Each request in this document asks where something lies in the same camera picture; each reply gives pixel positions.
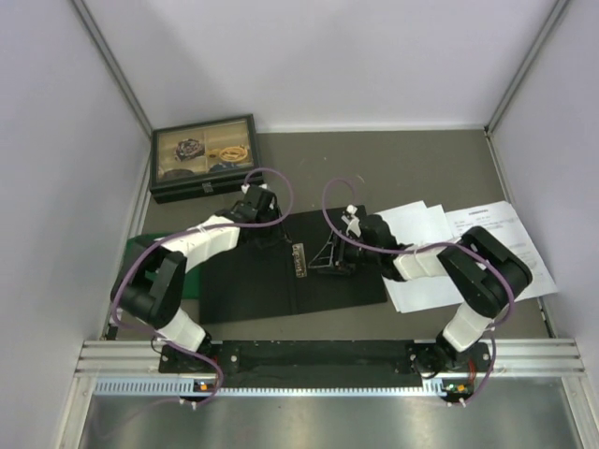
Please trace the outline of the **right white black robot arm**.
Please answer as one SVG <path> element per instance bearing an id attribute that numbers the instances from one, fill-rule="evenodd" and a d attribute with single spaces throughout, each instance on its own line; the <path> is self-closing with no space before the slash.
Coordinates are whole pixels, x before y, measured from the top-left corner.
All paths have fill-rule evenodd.
<path id="1" fill-rule="evenodd" d="M 378 214 L 358 216 L 354 206 L 342 214 L 308 268 L 320 274 L 350 275 L 378 268 L 384 279 L 412 282 L 447 278 L 462 297 L 453 318 L 435 342 L 416 351 L 415 369 L 424 373 L 460 369 L 483 335 L 511 311 L 515 299 L 533 281 L 528 266 L 482 226 L 469 228 L 457 241 L 416 246 L 399 243 Z"/>

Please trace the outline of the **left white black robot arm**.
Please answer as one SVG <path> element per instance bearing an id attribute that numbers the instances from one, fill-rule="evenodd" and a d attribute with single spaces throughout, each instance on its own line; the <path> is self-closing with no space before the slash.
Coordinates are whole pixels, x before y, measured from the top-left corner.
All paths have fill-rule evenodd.
<path id="1" fill-rule="evenodd" d="M 162 239 L 137 237 L 125 253 L 110 292 L 121 309 L 177 346 L 189 369 L 206 369 L 211 337 L 181 307 L 188 271 L 214 256 L 267 238 L 283 220 L 276 194 L 265 184 L 246 184 L 243 198 L 206 221 Z"/>

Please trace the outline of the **white folder black inside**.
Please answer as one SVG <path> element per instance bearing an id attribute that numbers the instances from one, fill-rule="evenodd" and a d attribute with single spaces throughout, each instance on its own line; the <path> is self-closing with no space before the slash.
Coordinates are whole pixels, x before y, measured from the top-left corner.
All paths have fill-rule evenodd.
<path id="1" fill-rule="evenodd" d="M 199 322 L 204 325 L 298 315 L 387 301 L 383 278 L 373 266 L 349 275 L 320 274 L 308 268 L 297 278 L 292 245 L 302 243 L 307 265 L 331 230 L 320 210 L 289 215 L 289 241 L 269 248 L 242 244 L 200 268 Z"/>

